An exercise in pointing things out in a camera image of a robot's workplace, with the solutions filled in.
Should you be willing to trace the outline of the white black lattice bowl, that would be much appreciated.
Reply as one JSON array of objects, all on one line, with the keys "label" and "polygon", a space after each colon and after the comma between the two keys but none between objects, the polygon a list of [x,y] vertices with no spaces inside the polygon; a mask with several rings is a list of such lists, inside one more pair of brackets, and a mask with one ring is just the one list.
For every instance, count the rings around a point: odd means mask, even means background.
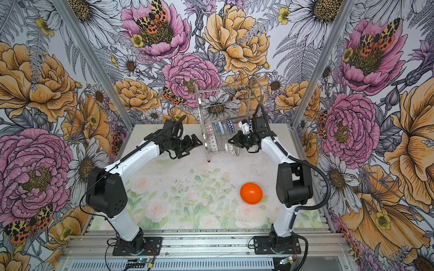
[{"label": "white black lattice bowl", "polygon": [[234,155],[234,156],[239,156],[240,155],[240,148],[239,147],[237,147],[237,146],[235,146],[234,144],[231,144],[231,143],[226,143],[225,144],[225,149],[226,149],[226,151],[227,152],[229,152],[231,155]]}]

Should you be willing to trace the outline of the blue floral bowl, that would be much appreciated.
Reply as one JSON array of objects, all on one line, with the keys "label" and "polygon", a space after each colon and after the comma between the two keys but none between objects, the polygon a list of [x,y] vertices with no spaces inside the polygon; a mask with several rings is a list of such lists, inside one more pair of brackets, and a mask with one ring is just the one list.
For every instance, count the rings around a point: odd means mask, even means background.
[{"label": "blue floral bowl", "polygon": [[224,128],[223,128],[223,125],[221,124],[221,122],[214,123],[214,127],[215,127],[215,131],[218,134],[224,135]]}]

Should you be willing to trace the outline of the dark blue patterned bowl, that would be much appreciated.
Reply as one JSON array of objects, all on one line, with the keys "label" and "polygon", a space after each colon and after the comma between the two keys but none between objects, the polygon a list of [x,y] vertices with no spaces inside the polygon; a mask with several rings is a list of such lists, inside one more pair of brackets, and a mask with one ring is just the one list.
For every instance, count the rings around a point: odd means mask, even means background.
[{"label": "dark blue patterned bowl", "polygon": [[214,135],[215,134],[214,127],[211,123],[206,123],[205,128],[206,128],[207,135]]}]

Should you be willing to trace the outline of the silver wire dish rack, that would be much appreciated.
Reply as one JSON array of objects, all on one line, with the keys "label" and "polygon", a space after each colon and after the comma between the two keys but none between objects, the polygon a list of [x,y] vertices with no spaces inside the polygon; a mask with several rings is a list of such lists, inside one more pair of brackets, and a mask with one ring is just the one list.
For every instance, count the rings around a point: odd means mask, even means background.
[{"label": "silver wire dish rack", "polygon": [[[225,144],[238,131],[236,123],[242,119],[251,118],[257,105],[262,103],[268,94],[267,86],[256,76],[244,78],[235,76],[231,82],[209,89],[200,89],[199,85],[194,82],[193,89],[197,104],[194,114],[198,117],[202,129],[201,139],[205,144],[206,160],[208,162],[211,161],[212,155],[226,151]],[[234,134],[230,134],[227,130],[226,120],[233,121]],[[221,122],[223,125],[224,135],[220,135],[215,131],[214,123],[216,122]],[[214,127],[219,152],[212,154],[209,151],[206,123],[211,123]]]}]

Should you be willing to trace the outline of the orange plastic bowl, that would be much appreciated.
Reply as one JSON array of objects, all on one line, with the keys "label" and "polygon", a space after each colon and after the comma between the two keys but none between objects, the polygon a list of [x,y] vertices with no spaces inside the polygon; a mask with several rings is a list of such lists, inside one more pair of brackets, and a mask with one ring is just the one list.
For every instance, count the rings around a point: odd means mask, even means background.
[{"label": "orange plastic bowl", "polygon": [[259,185],[249,182],[241,187],[240,196],[244,203],[256,205],[263,199],[263,190]]}]

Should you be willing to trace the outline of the green patterned bowl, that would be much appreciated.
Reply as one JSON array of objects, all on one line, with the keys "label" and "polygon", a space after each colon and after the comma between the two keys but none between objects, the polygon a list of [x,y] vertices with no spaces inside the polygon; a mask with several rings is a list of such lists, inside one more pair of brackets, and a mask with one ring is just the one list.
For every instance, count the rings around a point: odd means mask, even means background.
[{"label": "green patterned bowl", "polygon": [[210,153],[216,153],[219,152],[217,139],[214,134],[209,134],[209,151]]}]

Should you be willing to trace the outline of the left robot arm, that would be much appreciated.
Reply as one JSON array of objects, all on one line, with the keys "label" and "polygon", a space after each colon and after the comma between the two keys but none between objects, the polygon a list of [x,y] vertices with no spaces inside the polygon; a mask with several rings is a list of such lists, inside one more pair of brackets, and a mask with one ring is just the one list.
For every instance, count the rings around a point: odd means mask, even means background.
[{"label": "left robot arm", "polygon": [[161,238],[148,238],[127,210],[126,182],[146,163],[168,152],[171,159],[181,159],[203,145],[195,135],[183,134],[183,123],[167,121],[163,128],[150,133],[131,152],[105,168],[95,166],[88,175],[85,203],[104,217],[116,231],[113,254],[158,255]]}]

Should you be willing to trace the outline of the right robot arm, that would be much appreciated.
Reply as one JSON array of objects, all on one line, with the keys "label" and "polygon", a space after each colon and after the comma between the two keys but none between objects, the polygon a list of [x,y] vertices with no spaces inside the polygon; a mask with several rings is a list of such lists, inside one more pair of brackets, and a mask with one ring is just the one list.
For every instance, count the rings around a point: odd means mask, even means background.
[{"label": "right robot arm", "polygon": [[309,163],[293,158],[271,131],[266,118],[256,116],[238,123],[238,132],[228,140],[248,152],[252,147],[255,153],[263,151],[277,165],[276,195],[281,203],[278,216],[272,223],[268,237],[254,237],[255,253],[263,255],[300,254],[298,237],[294,234],[297,208],[305,205],[313,197],[311,168]]}]

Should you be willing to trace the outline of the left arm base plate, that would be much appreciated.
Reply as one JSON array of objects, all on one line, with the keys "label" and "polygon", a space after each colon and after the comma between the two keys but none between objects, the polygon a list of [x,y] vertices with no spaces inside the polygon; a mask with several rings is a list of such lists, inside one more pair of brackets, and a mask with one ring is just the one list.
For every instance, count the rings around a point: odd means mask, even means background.
[{"label": "left arm base plate", "polygon": [[113,256],[158,256],[162,248],[162,237],[143,237],[131,242],[119,239]]}]

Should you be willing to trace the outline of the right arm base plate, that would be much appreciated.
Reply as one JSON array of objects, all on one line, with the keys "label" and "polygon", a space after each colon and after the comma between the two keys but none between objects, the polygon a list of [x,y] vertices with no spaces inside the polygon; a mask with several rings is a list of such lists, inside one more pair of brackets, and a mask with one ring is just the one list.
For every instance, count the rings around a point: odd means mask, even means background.
[{"label": "right arm base plate", "polygon": [[300,254],[301,246],[297,237],[255,236],[254,251],[256,255],[268,254]]}]

